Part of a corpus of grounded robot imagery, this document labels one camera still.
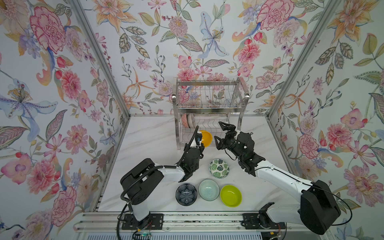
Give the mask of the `yellow bowl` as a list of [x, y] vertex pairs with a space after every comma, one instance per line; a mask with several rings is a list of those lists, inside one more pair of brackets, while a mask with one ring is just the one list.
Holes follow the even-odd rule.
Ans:
[[201, 134], [202, 134], [202, 141], [201, 143], [206, 147], [209, 147], [213, 141], [213, 136], [211, 133], [209, 133], [208, 131], [204, 131], [202, 130], [201, 131]]

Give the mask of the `pink striped bowl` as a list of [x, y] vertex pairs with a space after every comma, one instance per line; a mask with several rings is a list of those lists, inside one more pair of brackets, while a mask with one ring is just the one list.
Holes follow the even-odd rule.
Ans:
[[196, 128], [195, 117], [193, 114], [187, 114], [187, 122], [190, 129]]

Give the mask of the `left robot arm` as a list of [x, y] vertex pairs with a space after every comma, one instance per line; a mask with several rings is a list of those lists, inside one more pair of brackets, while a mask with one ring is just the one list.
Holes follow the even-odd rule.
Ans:
[[176, 164], [159, 165], [146, 158], [121, 178], [123, 192], [120, 198], [129, 206], [134, 220], [142, 222], [149, 217], [146, 199], [159, 183], [185, 182], [199, 169], [204, 149], [203, 133], [195, 130]]

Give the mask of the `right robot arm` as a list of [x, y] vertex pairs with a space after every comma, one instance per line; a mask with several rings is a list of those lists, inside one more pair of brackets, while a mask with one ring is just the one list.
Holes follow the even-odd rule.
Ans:
[[267, 203], [258, 210], [259, 224], [266, 220], [276, 224], [300, 224], [317, 235], [324, 235], [341, 215], [329, 186], [322, 181], [302, 179], [276, 167], [255, 153], [255, 142], [250, 133], [238, 131], [232, 124], [219, 122], [219, 125], [226, 135], [223, 139], [215, 137], [218, 150], [229, 150], [244, 172], [273, 184], [297, 201], [296, 204], [279, 206], [274, 202]]

